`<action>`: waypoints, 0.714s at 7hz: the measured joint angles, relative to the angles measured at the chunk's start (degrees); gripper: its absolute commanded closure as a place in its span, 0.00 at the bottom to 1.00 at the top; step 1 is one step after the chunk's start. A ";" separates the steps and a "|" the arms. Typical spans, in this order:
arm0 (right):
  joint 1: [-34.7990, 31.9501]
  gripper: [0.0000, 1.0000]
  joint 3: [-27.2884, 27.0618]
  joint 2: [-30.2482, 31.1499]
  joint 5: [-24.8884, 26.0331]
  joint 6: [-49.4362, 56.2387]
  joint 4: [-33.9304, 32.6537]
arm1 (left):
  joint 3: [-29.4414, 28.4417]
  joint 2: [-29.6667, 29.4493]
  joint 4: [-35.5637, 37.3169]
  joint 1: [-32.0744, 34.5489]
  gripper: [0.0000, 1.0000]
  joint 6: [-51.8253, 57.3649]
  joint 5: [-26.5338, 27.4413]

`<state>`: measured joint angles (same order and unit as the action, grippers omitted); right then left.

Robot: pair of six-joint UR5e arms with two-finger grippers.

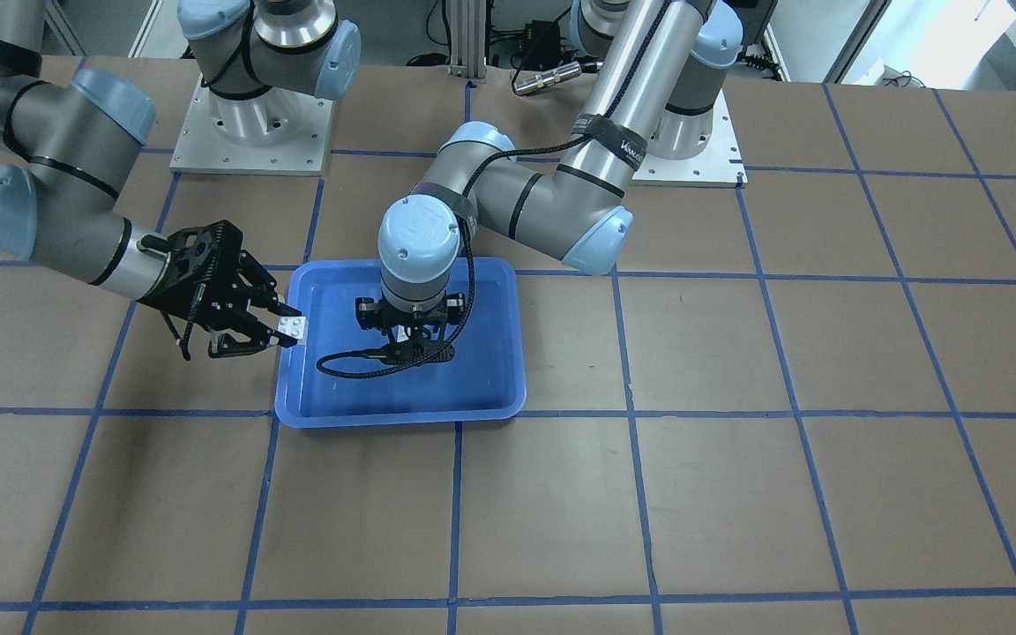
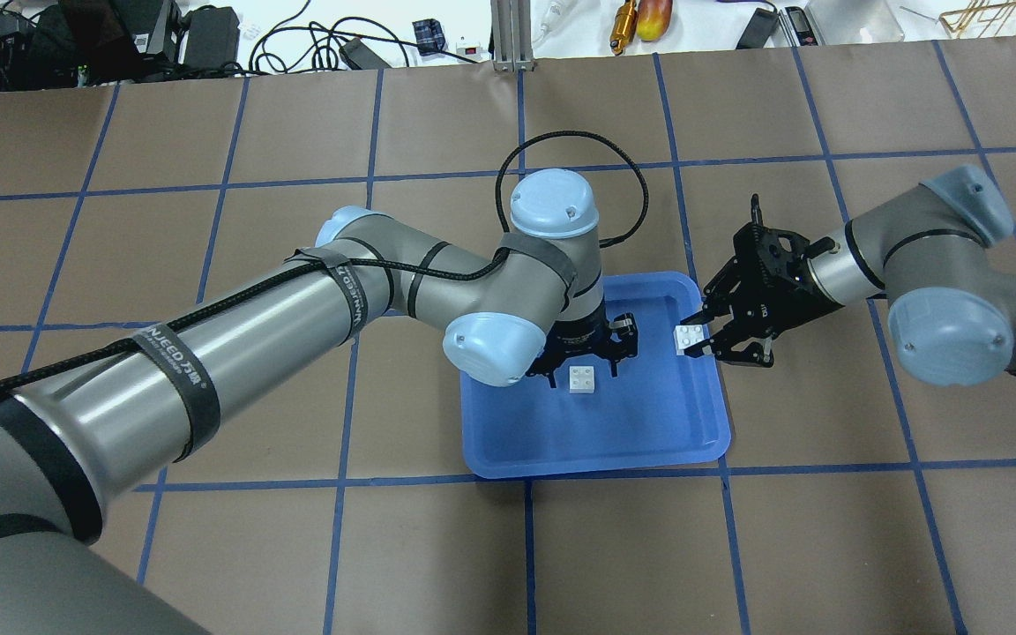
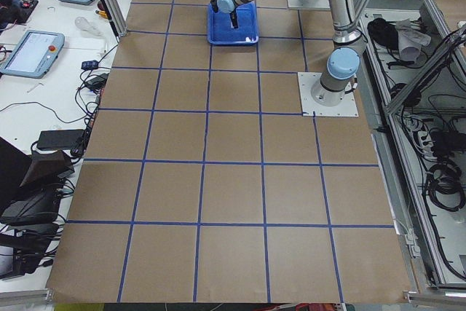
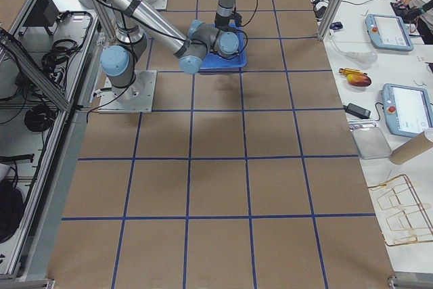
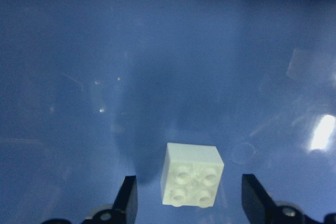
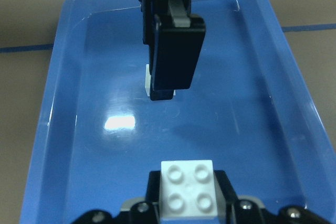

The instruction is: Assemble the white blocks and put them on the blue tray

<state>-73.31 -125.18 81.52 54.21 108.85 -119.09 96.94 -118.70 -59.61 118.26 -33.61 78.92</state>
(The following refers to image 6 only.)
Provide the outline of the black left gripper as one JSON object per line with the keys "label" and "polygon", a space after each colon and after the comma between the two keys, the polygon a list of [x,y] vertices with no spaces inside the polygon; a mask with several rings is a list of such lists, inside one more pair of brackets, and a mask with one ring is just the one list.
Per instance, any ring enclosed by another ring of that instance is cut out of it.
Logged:
{"label": "black left gripper", "polygon": [[190,27],[175,27],[171,16],[189,16],[191,0],[139,0],[145,22],[155,16],[153,90],[189,89],[205,38],[205,22],[191,15]]}

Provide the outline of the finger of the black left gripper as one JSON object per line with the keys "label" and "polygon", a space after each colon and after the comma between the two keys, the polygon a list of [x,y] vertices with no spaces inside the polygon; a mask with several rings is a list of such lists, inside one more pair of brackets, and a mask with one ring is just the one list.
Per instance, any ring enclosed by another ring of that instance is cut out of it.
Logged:
{"label": "finger of the black left gripper", "polygon": [[143,43],[149,47],[149,63],[146,65],[145,90],[152,101],[171,100],[175,95],[174,90],[154,90],[152,88],[151,74],[154,63],[155,32],[160,28],[160,22],[153,22],[152,25],[143,27]]}

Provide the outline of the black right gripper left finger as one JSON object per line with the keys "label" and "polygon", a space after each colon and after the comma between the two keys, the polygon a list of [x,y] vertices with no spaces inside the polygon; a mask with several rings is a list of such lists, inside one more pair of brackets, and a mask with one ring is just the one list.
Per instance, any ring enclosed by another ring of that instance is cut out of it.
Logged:
{"label": "black right gripper left finger", "polygon": [[160,183],[161,172],[159,170],[149,173],[148,185],[145,194],[145,200],[153,205],[156,223],[160,223]]}

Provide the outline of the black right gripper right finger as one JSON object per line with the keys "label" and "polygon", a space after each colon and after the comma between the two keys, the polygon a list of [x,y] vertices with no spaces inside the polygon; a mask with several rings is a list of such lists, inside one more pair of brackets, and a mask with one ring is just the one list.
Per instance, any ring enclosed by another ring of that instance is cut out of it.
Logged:
{"label": "black right gripper right finger", "polygon": [[225,222],[231,223],[232,217],[232,205],[238,200],[238,196],[227,176],[223,170],[214,171],[216,181],[218,183],[220,195],[224,199],[225,203]]}

